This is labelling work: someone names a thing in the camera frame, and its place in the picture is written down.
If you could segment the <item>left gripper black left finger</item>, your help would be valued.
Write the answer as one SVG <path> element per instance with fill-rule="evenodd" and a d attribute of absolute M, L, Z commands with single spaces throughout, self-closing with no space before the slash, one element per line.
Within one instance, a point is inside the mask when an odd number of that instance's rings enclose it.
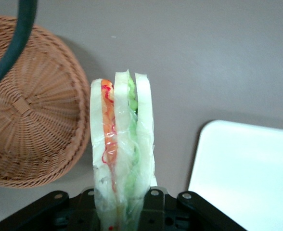
<path fill-rule="evenodd" d="M 94 189 L 85 190 L 79 200 L 78 215 L 80 218 L 97 218 L 94 202 Z"/>

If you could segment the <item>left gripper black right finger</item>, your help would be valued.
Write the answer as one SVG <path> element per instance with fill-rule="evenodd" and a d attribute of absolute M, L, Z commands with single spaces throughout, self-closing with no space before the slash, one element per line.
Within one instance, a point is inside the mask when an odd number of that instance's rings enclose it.
<path fill-rule="evenodd" d="M 163 218 L 165 213 L 165 195 L 167 190 L 164 187 L 151 187 L 144 197 L 142 218 Z"/>

